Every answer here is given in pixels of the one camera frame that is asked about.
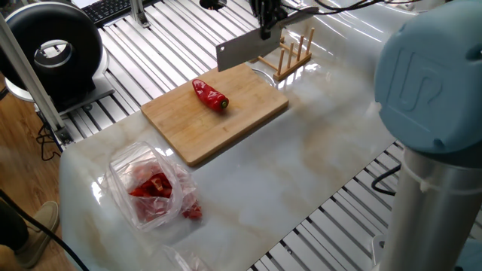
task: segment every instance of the marble countertop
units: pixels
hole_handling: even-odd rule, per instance
[[[357,15],[357,20],[364,16]],[[350,19],[354,26],[364,25]],[[187,167],[141,112],[67,148],[59,174],[63,239],[90,270],[144,270],[160,243],[190,250],[214,270],[247,270],[394,142],[379,118],[373,91],[374,63],[391,32],[373,33],[378,42],[357,35],[354,26],[329,25],[342,38],[321,20],[330,21],[312,18],[288,29],[288,43],[312,26],[326,33],[315,36],[313,59],[277,85],[289,98],[288,110],[200,166]],[[358,58],[346,50],[360,43],[356,50],[365,52]],[[262,63],[253,66],[272,73]],[[101,191],[96,180],[109,157],[140,141],[192,172],[202,223],[179,218],[139,232]],[[159,270],[164,270],[161,263]]]

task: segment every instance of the red pepper pieces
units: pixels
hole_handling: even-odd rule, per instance
[[[136,173],[141,172],[142,170],[136,169]],[[161,196],[169,199],[172,193],[172,186],[169,183],[169,180],[164,175],[164,173],[157,173],[152,175],[146,182],[140,184],[134,190],[129,192],[130,196],[141,196],[141,197],[153,197],[153,196]],[[153,219],[165,214],[164,207],[160,207],[156,209],[154,206],[146,204],[145,202],[136,202],[136,211],[141,221],[152,221]],[[203,213],[201,211],[201,206],[196,201],[188,210],[182,212],[185,218],[189,218],[191,220],[199,220],[203,217]]]
[[[214,111],[221,112],[229,104],[229,99],[224,94],[199,79],[193,80],[193,87],[201,102]]]

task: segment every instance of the keyboard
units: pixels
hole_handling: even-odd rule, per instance
[[[151,2],[151,0],[142,1],[142,4],[147,2]],[[102,27],[104,23],[130,12],[130,0],[101,0],[82,8],[82,10],[97,27]]]

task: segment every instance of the cleaver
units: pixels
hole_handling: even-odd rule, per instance
[[[241,63],[264,56],[279,47],[283,27],[306,20],[319,11],[318,7],[305,7],[290,13],[271,29],[271,37],[262,40],[261,28],[216,46],[218,71],[222,72]]]

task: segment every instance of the plastic bag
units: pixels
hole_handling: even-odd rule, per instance
[[[191,175],[146,142],[130,145],[112,157],[105,180],[123,216],[139,230],[152,230],[180,212],[190,218],[191,213],[197,219],[202,216]],[[152,195],[142,195],[147,190]]]
[[[150,255],[146,268],[141,271],[212,271],[194,253],[176,251],[165,245],[155,249]]]

